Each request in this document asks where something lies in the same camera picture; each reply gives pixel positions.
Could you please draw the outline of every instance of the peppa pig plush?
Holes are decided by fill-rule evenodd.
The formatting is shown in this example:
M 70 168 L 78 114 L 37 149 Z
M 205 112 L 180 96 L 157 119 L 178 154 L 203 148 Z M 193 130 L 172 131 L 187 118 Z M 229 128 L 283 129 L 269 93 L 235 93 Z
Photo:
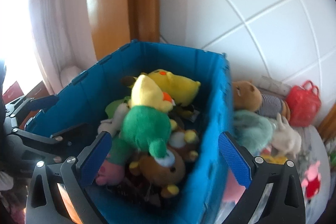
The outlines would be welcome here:
M 306 187 L 305 196 L 310 201 L 316 196 L 321 187 L 321 174 L 319 173 L 320 161 L 309 166 L 308 170 L 304 173 L 306 178 L 303 179 L 301 186 Z

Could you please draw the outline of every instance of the blue gripper pad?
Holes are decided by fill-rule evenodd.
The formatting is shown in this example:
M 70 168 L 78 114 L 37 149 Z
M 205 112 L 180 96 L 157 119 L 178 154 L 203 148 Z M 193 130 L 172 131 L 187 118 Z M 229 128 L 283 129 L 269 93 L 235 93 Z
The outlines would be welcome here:
M 252 181 L 251 168 L 225 133 L 218 137 L 218 148 L 237 182 L 247 189 Z
M 103 164 L 106 155 L 112 146 L 112 137 L 108 132 L 101 132 L 96 140 L 83 149 L 78 155 L 78 159 L 85 159 L 79 170 L 79 184 L 82 187 L 91 185 Z

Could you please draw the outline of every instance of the blue fabric bin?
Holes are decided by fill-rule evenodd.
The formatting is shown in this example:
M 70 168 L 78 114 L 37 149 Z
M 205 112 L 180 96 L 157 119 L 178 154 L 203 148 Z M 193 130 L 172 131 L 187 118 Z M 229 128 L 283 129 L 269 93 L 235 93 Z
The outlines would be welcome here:
M 98 127 L 105 107 L 130 94 L 120 84 L 126 75 L 164 69 L 201 82 L 194 105 L 201 110 L 193 127 L 201 135 L 199 158 L 174 206 L 146 212 L 95 184 L 85 190 L 109 223 L 213 223 L 225 188 L 227 164 L 218 151 L 218 136 L 232 132 L 231 77 L 225 55 L 194 48 L 132 41 L 81 73 L 59 94 L 59 101 L 39 112 L 26 130 L 49 137 L 87 122 Z

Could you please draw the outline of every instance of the pink pig toy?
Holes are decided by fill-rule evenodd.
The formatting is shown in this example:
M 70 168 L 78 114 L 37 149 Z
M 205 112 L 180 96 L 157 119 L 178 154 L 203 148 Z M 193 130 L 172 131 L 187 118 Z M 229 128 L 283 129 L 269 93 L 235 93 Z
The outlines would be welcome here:
M 233 175 L 231 169 L 227 172 L 226 188 L 222 198 L 223 202 L 232 202 L 236 204 L 241 198 L 245 191 L 245 187 L 238 184 L 235 176 Z
M 319 173 L 320 161 L 309 166 L 308 170 L 304 173 L 306 178 L 303 179 L 301 186 L 306 187 L 305 196 L 311 200 L 318 194 L 321 187 L 321 174 Z

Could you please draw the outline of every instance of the brown plush bear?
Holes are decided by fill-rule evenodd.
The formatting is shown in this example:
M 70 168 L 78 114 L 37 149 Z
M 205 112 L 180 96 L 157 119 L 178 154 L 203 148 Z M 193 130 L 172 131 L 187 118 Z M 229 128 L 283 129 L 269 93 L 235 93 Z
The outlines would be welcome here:
M 167 156 L 163 159 L 142 155 L 139 161 L 130 163 L 129 170 L 132 175 L 142 174 L 153 185 L 162 187 L 163 198 L 176 196 L 179 193 L 176 184 L 185 176 L 184 161 L 172 148 L 167 149 Z
M 276 96 L 261 94 L 251 81 L 232 82 L 232 91 L 235 110 L 245 109 L 273 119 L 280 113 L 290 120 L 288 104 Z
M 172 147 L 185 162 L 195 162 L 199 138 L 196 130 L 184 130 L 181 127 L 170 135 L 168 145 Z

